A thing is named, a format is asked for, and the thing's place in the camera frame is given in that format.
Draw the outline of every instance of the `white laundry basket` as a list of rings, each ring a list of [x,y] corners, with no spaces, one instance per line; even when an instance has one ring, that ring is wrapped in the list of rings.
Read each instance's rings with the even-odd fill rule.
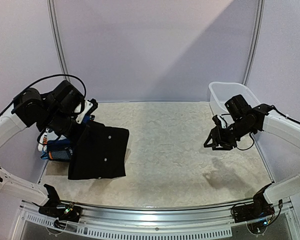
[[[241,94],[246,102],[252,107],[258,106],[260,101],[254,93],[245,85],[236,82],[218,82],[214,81],[209,84],[210,89],[210,108],[213,115],[227,114],[225,103],[233,96]],[[231,116],[224,116],[228,123],[233,123]]]

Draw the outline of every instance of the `robotic arm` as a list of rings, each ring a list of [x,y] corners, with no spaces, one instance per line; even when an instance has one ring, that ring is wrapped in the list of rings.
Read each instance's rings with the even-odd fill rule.
[[[73,143],[80,140],[85,125],[84,115],[98,107],[93,99],[85,97],[68,81],[62,81],[53,91],[40,94],[27,88],[18,94],[0,114],[0,147],[10,138],[36,123],[39,131],[50,128]],[[12,175],[0,167],[0,193],[6,193],[38,206],[41,214],[78,222],[82,213],[79,206],[61,204],[54,187],[34,184]]]
[[[229,151],[237,147],[237,141],[244,135],[265,131],[300,149],[300,122],[282,114],[275,106],[260,104],[251,108],[242,95],[232,97],[225,106],[234,123],[226,126],[224,119],[215,115],[212,119],[216,127],[204,143],[205,148]],[[243,222],[270,215],[274,212],[272,204],[297,193],[300,193],[300,173],[265,186],[253,196],[252,204],[234,207],[234,219]]]

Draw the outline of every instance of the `table surface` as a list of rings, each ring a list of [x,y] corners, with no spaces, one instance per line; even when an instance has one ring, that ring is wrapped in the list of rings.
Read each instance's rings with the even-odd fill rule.
[[[95,121],[129,129],[126,176],[68,180],[68,164],[50,161],[42,182],[63,200],[116,207],[190,207],[252,197],[270,178],[256,149],[204,148],[214,127],[208,102],[101,103]],[[238,147],[252,140],[245,136]]]

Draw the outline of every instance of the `black cloth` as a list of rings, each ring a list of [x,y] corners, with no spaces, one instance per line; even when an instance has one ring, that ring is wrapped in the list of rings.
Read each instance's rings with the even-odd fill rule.
[[[88,121],[68,169],[69,180],[113,179],[126,176],[129,130]]]

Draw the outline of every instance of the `white wall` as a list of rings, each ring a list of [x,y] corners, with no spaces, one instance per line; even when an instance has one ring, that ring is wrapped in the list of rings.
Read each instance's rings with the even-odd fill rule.
[[[60,72],[47,1],[0,1],[0,112],[29,83]],[[39,89],[53,89],[54,81]],[[0,149],[0,165],[37,182],[44,165],[35,149],[38,134],[32,127],[11,139]],[[20,201],[0,194],[0,240],[8,239]]]
[[[241,82],[257,0],[58,0],[69,73],[101,102],[207,101]]]
[[[300,121],[300,0],[265,1],[248,87]],[[276,181],[300,171],[300,150],[267,133],[260,143]],[[300,223],[300,194],[291,198]]]

